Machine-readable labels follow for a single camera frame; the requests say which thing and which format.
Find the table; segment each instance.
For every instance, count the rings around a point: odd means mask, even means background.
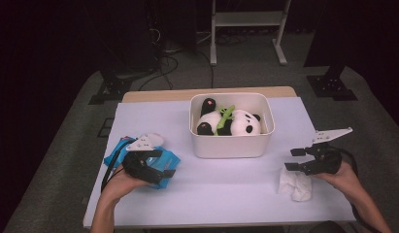
[[[212,5],[212,28],[211,28],[211,65],[216,65],[216,28],[221,26],[278,26],[279,31],[272,43],[281,65],[286,65],[281,40],[284,26],[287,20],[291,0],[285,0],[283,11],[274,12],[229,12],[218,13],[216,11],[216,0]]]
[[[196,94],[210,92],[259,92],[269,97],[276,130],[265,154],[239,159],[202,159],[193,154],[188,132],[188,100]],[[277,193],[284,162],[313,159],[291,157],[289,152],[311,146],[315,135],[302,100],[291,87],[128,92],[123,103],[118,104],[105,156],[111,153],[120,137],[129,134],[138,137],[152,130],[164,136],[164,148],[182,161],[166,189],[141,187],[120,200],[115,213],[117,228],[354,220],[343,194],[324,181],[313,180],[313,198],[307,202],[293,202],[290,194]],[[106,170],[102,164],[83,219],[84,227],[91,225]]]

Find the white tabletop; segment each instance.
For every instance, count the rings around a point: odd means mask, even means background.
[[[304,162],[290,150],[310,147],[314,127],[299,97],[269,98],[275,131],[266,152],[257,158],[203,159],[194,155],[189,132],[189,101],[118,104],[109,136],[108,156],[123,136],[158,133],[164,148],[181,159],[165,189],[140,187],[116,206],[115,226],[129,228],[273,225],[354,220],[349,202],[333,186],[313,179],[313,197],[295,202],[278,194],[285,162]],[[95,157],[102,161],[102,156]],[[100,183],[101,165],[83,226],[90,227]]]

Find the dark background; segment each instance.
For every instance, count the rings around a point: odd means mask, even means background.
[[[180,2],[110,1],[127,4],[128,12],[133,13],[120,15],[127,16],[123,21],[137,20],[132,16],[140,16],[144,12],[140,8],[147,2],[155,9],[155,14],[148,16],[154,20],[136,23],[137,29],[143,32],[150,26],[160,27],[166,37],[166,30],[174,25],[161,16],[170,11],[166,4]],[[283,7],[279,0],[243,1],[238,5],[240,2],[219,1],[218,9]],[[151,34],[138,34],[141,37],[126,46],[110,26],[115,19],[109,13],[127,9],[106,8],[107,3],[0,1],[0,231],[87,78],[103,69],[148,72],[156,68],[152,58],[160,56],[160,48],[150,44]],[[196,24],[196,30],[209,30],[210,3],[185,3],[195,6],[187,11],[194,14],[187,21]],[[186,8],[179,11],[186,14]],[[327,66],[343,59],[366,79],[399,125],[399,1],[293,0],[285,30],[301,33],[314,29],[317,31],[306,65]],[[134,43],[143,45],[143,49],[138,50]],[[139,62],[129,57],[129,52],[138,52],[146,60]]]

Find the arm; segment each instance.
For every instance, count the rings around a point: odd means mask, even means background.
[[[348,201],[356,207],[359,215],[368,224],[383,233],[391,232],[376,203],[347,162],[342,161],[341,168],[335,175],[322,173],[315,175],[315,177],[327,181],[344,193]]]
[[[93,217],[91,233],[112,233],[114,232],[115,206],[120,198],[131,192],[138,186],[146,185],[148,183],[130,177],[122,166],[117,167],[117,172],[113,174],[106,187],[103,189],[97,206],[95,215]]]

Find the stuffed toy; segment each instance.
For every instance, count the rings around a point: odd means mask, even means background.
[[[244,110],[216,109],[216,100],[207,98],[202,104],[200,119],[197,123],[198,135],[246,136],[261,132],[260,116]]]

